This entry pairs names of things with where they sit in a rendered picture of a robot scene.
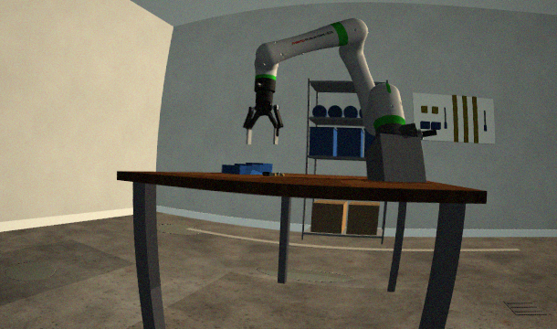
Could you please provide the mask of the blue three-compartment bin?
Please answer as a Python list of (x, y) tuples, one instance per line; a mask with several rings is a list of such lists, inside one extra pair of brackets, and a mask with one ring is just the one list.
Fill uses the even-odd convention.
[(245, 164), (222, 164), (222, 174), (236, 175), (262, 175), (263, 172), (272, 172), (272, 164), (245, 163)]

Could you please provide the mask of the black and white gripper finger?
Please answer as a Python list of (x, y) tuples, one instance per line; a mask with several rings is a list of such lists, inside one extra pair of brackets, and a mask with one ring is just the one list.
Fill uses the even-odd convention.
[[(255, 111), (255, 107), (249, 107), (249, 109), (248, 109), (248, 114), (247, 114), (245, 123), (243, 125), (243, 127), (247, 129), (247, 144), (251, 144), (252, 127), (256, 123), (257, 119), (260, 117), (260, 115), (258, 115), (260, 110), (261, 110), (261, 108), (258, 107), (254, 116), (253, 116), (253, 113)], [(252, 118), (252, 116), (253, 116), (253, 118)]]
[(273, 114), (271, 112), (268, 112), (266, 107), (263, 107), (263, 110), (265, 111), (266, 115), (269, 117), (270, 121), (272, 122), (273, 126), (275, 127), (274, 136), (273, 136), (273, 144), (278, 144), (279, 128), (283, 127), (283, 122), (282, 122), (280, 114), (279, 114), (279, 106), (274, 105), (274, 106), (272, 106), (271, 109), (274, 110), (278, 123), (274, 119)]

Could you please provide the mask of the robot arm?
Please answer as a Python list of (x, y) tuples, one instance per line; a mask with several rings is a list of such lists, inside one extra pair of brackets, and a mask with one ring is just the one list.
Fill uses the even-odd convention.
[(398, 134), (420, 137), (421, 141), (423, 137), (436, 135), (436, 129), (422, 132), (416, 129), (414, 123), (405, 124), (400, 93), (394, 85), (374, 85), (363, 54), (367, 34), (367, 26), (362, 20), (350, 18), (295, 37), (260, 45), (255, 59), (254, 92), (275, 92), (279, 62), (314, 50), (340, 47), (339, 54), (352, 78), (363, 125), (369, 134), (375, 138), (380, 133)]

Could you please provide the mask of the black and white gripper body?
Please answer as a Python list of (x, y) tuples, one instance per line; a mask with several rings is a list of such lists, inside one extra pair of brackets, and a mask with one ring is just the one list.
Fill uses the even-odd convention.
[(261, 108), (258, 115), (260, 115), (260, 116), (266, 115), (265, 111), (262, 109), (263, 107), (266, 107), (268, 112), (271, 112), (272, 111), (272, 109), (271, 109), (272, 108), (272, 103), (273, 103), (273, 92), (272, 91), (259, 90), (259, 91), (256, 92), (255, 110), (257, 110), (258, 107)]

